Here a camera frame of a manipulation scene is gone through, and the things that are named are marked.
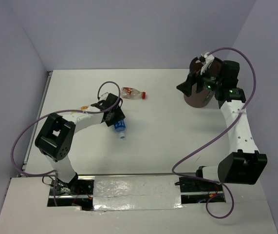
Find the blue label white cap bottle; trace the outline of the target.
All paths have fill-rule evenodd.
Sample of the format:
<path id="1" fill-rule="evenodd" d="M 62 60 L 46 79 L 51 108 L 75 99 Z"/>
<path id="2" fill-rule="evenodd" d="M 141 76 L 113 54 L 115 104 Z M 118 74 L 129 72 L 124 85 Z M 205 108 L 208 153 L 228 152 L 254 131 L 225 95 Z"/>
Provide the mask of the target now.
<path id="1" fill-rule="evenodd" d="M 124 139 L 125 138 L 125 131 L 126 131 L 126 125 L 124 120 L 119 120 L 117 121 L 114 125 L 114 131 L 117 133 L 118 137 L 120 139 Z"/>

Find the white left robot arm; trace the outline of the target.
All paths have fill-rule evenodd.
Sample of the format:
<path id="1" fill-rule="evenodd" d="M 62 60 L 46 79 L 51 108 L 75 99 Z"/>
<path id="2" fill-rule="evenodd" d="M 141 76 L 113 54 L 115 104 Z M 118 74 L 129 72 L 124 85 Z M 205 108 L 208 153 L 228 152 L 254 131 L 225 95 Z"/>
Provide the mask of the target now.
<path id="1" fill-rule="evenodd" d="M 48 115 L 35 139 L 35 146 L 49 160 L 65 193 L 75 193 L 79 185 L 78 174 L 69 159 L 74 135 L 93 125 L 105 123 L 110 127 L 123 120 L 122 104 L 123 100 L 118 96 L 105 93 L 85 110 L 75 110 L 63 116 L 57 113 Z"/>

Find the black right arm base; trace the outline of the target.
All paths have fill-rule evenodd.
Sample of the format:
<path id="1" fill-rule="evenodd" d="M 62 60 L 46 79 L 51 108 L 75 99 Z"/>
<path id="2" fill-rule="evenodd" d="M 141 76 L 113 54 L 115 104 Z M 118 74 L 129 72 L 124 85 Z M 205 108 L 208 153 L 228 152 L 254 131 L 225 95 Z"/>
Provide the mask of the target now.
<path id="1" fill-rule="evenodd" d="M 179 177 L 179 180 L 174 184 L 180 188 L 181 193 L 217 193 L 223 191 L 222 185 L 187 177 Z"/>

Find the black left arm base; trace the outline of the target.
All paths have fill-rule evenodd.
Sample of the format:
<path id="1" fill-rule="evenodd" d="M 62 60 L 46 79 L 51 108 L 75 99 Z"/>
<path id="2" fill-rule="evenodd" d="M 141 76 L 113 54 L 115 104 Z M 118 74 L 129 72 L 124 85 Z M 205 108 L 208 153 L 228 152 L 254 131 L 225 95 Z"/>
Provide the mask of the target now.
<path id="1" fill-rule="evenodd" d="M 51 183 L 48 195 L 48 207 L 78 207 L 83 211 L 93 210 L 94 179 L 79 179 L 72 188 Z"/>

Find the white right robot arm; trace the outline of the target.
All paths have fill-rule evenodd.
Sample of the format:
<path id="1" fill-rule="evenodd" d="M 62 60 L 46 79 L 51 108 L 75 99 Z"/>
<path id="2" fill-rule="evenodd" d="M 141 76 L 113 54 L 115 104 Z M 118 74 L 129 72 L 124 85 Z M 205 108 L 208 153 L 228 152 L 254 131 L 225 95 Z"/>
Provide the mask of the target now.
<path id="1" fill-rule="evenodd" d="M 187 98 L 192 93 L 211 92 L 226 122 L 221 135 L 228 135 L 229 155 L 216 166 L 198 168 L 193 179 L 201 191 L 211 183 L 254 185 L 267 165 L 267 155 L 259 152 L 251 134 L 247 100 L 243 89 L 237 87 L 239 71 L 240 65 L 235 61 L 216 58 L 204 68 L 204 59 L 194 58 L 186 81 L 177 86 Z"/>

